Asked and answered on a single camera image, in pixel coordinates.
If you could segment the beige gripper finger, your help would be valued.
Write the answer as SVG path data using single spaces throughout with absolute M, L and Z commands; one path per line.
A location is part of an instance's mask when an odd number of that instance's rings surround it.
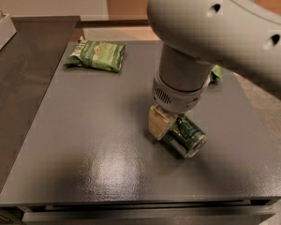
M 177 117 L 177 114 L 167 112 L 159 105 L 152 106 L 149 110 L 149 132 L 160 141 L 175 123 Z

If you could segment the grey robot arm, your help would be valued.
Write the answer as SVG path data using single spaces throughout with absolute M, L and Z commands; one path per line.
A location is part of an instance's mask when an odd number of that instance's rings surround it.
M 148 0 L 147 17 L 163 42 L 153 97 L 166 113 L 193 109 L 214 66 L 281 100 L 281 15 L 254 0 Z

